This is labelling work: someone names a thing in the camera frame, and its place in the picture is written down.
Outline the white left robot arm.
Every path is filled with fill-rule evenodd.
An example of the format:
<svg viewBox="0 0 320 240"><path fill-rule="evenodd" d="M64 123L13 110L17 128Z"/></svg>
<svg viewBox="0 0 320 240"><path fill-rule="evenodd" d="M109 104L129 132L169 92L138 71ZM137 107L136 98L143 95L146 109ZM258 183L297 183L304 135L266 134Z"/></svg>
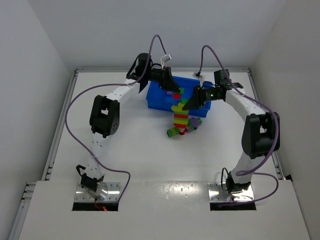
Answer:
<svg viewBox="0 0 320 240"><path fill-rule="evenodd" d="M120 126L120 108L133 96L142 92L149 81L158 83L160 89L179 93L178 84L173 79L171 68L165 66L172 59L166 53L160 58L160 67L153 67L151 55L141 53L136 57L125 81L115 90L106 95L97 95L94 98L89 125L92 132L92 148L89 150L93 160L88 162L84 172L80 175L80 184L95 198L99 198L104 187L103 170L119 173L120 170L106 167L100 158L107 154L107 145L111 136L116 133Z"/></svg>

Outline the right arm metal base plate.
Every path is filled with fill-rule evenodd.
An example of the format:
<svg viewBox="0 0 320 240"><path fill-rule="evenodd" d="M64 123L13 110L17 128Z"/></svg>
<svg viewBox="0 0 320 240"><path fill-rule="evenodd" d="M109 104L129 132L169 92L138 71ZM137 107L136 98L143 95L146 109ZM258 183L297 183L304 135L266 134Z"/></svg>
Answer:
<svg viewBox="0 0 320 240"><path fill-rule="evenodd" d="M208 195L211 204L225 204L237 202L250 202L255 199L252 186L248 189L234 191L229 193L227 191L226 183L221 182L208 182Z"/></svg>

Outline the red lego brick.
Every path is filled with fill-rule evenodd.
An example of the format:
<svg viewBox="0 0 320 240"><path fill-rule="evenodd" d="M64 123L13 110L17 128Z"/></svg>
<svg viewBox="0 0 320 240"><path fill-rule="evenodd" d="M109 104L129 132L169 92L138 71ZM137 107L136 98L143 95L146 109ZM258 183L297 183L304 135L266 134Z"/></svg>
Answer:
<svg viewBox="0 0 320 240"><path fill-rule="evenodd" d="M173 99L175 99L175 100L180 100L181 99L181 94L179 94L179 93L175 93L175 94L173 94Z"/></svg>

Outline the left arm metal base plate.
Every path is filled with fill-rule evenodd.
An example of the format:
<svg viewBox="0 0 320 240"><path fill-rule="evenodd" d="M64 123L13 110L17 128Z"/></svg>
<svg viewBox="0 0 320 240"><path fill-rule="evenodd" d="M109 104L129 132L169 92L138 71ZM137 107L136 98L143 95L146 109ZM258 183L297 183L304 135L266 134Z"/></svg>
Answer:
<svg viewBox="0 0 320 240"><path fill-rule="evenodd" d="M120 197L119 182L99 182L96 191L90 190L80 183L77 184L74 202L75 203L115 203Z"/></svg>

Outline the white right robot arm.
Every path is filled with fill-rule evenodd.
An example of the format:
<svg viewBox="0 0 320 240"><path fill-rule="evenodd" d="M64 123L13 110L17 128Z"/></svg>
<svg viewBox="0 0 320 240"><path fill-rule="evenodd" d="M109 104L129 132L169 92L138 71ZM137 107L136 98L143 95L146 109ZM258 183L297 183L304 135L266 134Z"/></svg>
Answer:
<svg viewBox="0 0 320 240"><path fill-rule="evenodd" d="M246 190L253 174L279 149L280 116L246 95L240 83L231 81L227 69L214 72L214 86L195 86L183 109L196 110L217 100L233 107L244 121L242 155L225 181L225 189L231 194Z"/></svg>

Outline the multicolour lego brick stack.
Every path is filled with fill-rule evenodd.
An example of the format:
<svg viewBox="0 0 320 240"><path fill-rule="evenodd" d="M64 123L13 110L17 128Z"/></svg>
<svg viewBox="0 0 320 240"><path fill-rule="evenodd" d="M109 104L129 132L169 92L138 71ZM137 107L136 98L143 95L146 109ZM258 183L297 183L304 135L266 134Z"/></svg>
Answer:
<svg viewBox="0 0 320 240"><path fill-rule="evenodd" d="M183 98L178 104L171 106L171 110L173 111L173 125L176 128L185 128L189 122L189 110L183 110L183 107L187 102L188 99Z"/></svg>

